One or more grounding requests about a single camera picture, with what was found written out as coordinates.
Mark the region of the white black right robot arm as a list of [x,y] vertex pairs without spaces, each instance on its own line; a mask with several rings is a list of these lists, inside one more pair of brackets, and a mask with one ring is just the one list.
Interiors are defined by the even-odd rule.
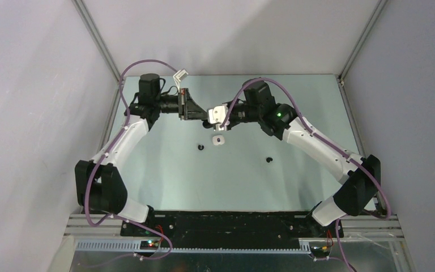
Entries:
[[379,159],[348,151],[323,135],[302,115],[281,84],[269,78],[250,79],[222,106],[224,117],[210,118],[217,128],[229,130],[256,122],[267,135],[301,149],[341,185],[308,214],[306,227],[312,236],[323,236],[330,224],[343,216],[371,213],[366,206],[381,188]]

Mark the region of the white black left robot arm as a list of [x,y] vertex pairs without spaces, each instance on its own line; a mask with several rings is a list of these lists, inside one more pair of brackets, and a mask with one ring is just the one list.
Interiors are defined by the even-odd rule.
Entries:
[[138,92],[125,109],[123,124],[114,139],[91,160],[80,160],[75,166],[78,204],[132,220],[134,228],[143,236],[153,234],[156,229],[156,220],[148,215],[152,208],[130,198],[120,168],[160,114],[176,114],[181,120],[205,121],[208,117],[207,111],[192,99],[188,88],[170,95],[162,90],[165,83],[157,74],[141,75]]

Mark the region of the white earbud charging case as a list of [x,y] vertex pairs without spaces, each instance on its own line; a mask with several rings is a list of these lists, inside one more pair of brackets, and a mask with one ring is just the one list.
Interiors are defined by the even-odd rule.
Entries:
[[220,146],[220,145],[223,145],[225,143],[225,139],[222,135],[214,135],[212,137],[212,143],[215,146]]

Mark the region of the black cylindrical cap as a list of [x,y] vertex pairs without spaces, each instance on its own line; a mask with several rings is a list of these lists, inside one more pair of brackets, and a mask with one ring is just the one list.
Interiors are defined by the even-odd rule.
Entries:
[[214,128],[214,124],[211,124],[208,119],[202,120],[202,126],[205,129],[213,129]]

